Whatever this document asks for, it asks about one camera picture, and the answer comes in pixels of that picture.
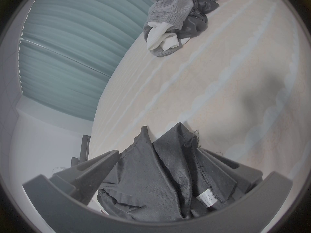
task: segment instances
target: mattress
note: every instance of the mattress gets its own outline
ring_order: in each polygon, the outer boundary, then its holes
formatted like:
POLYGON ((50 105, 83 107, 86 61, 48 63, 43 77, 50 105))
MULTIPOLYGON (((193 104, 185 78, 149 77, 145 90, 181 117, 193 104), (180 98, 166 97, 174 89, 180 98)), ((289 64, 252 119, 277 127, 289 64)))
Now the mattress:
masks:
POLYGON ((220 0, 208 29, 166 57, 140 35, 97 107, 89 159, 151 140, 176 123, 202 148, 293 180, 280 218, 310 171, 310 45, 282 0, 220 0))

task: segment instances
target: black garment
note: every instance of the black garment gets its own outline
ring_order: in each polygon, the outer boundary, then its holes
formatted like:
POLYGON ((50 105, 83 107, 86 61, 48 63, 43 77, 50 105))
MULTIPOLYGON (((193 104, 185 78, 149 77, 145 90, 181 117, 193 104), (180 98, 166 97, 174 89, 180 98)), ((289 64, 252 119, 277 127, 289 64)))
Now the black garment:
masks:
MULTIPOLYGON (((196 135, 182 123, 154 143, 143 126, 100 186, 99 203, 109 215, 146 222, 190 219, 227 206, 227 192, 197 148, 196 135), (208 209, 196 199, 207 189, 218 200, 208 209)), ((231 184, 226 189, 235 188, 229 176, 222 179, 231 184)))
POLYGON ((173 29, 178 39, 198 36, 207 29, 208 14, 219 7, 215 0, 193 0, 193 8, 183 23, 182 29, 173 29))

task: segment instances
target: gray knit sweater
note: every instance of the gray knit sweater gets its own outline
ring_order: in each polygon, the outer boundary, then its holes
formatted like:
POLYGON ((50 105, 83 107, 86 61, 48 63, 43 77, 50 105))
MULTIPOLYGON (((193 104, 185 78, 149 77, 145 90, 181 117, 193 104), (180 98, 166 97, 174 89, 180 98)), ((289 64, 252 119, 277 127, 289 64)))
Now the gray knit sweater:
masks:
MULTIPOLYGON (((173 25, 171 29, 181 29, 192 7, 192 0, 152 0, 154 4, 149 8, 148 18, 143 27, 144 39, 147 42, 148 34, 151 27, 148 22, 167 22, 173 25)), ((165 56, 175 52, 179 47, 169 49, 170 53, 164 51, 161 47, 151 50, 150 52, 155 56, 165 56)))

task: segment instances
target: white clothing tag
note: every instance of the white clothing tag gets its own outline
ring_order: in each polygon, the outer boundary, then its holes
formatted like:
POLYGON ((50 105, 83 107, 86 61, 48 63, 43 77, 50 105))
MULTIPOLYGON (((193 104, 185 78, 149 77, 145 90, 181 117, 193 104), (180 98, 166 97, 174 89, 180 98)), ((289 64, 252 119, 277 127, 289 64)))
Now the white clothing tag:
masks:
POLYGON ((196 197, 201 203, 203 203, 206 208, 211 207, 215 204, 218 199, 216 199, 210 189, 207 189, 205 192, 201 193, 196 197))

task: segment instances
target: teal curtain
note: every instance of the teal curtain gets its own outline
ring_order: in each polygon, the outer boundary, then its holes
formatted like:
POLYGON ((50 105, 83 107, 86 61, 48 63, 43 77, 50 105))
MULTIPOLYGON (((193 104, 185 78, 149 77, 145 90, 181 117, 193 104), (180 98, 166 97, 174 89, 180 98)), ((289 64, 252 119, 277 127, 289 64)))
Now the teal curtain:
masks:
POLYGON ((151 0, 36 0, 22 30, 23 95, 94 120, 115 68, 142 32, 151 0))

